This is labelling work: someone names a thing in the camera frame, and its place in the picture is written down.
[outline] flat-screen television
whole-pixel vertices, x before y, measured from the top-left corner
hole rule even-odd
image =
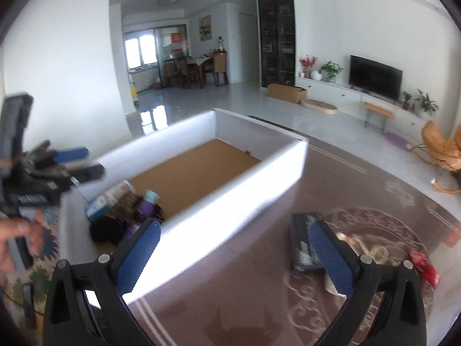
[[[398,100],[402,85],[401,70],[362,57],[350,57],[349,84],[351,86]]]

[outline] wooden bench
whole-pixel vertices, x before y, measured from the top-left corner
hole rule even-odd
[[[372,103],[368,103],[365,101],[363,103],[363,107],[366,109],[365,127],[369,125],[373,113],[381,114],[383,116],[383,126],[381,128],[382,134],[386,132],[387,119],[396,118],[396,115],[394,114],[393,111],[381,108],[380,106],[374,105]]]

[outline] potted plant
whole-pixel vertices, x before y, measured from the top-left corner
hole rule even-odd
[[[320,70],[324,71],[327,74],[326,81],[330,83],[336,83],[336,76],[341,73],[344,69],[339,66],[338,63],[333,61],[328,61],[323,65]]]
[[[312,68],[315,66],[317,63],[318,58],[317,57],[312,57],[310,58],[309,56],[304,57],[303,59],[299,59],[299,62],[301,62],[301,72],[304,73],[301,77],[306,77],[309,78],[311,74]]]
[[[424,95],[424,93],[420,89],[417,90],[420,93],[420,95],[414,101],[419,102],[420,110],[422,110],[424,113],[429,114],[429,116],[431,117],[435,117],[437,110],[439,110],[439,106],[434,100],[430,99],[428,93]]]
[[[410,110],[410,100],[411,100],[412,96],[413,95],[411,93],[403,91],[404,101],[402,103],[402,108],[404,110]]]

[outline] purple mat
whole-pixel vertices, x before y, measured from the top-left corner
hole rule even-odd
[[[409,151],[408,147],[407,147],[407,144],[408,142],[403,139],[402,137],[396,135],[396,134],[393,134],[393,133],[385,133],[384,134],[384,137],[389,141],[391,142],[394,146],[400,148],[400,149],[403,149],[404,151]]]

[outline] recessed ceiling light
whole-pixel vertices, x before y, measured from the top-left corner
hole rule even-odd
[[[181,2],[182,0],[159,0],[158,1],[158,4],[159,5],[172,5],[174,3],[179,3]]]

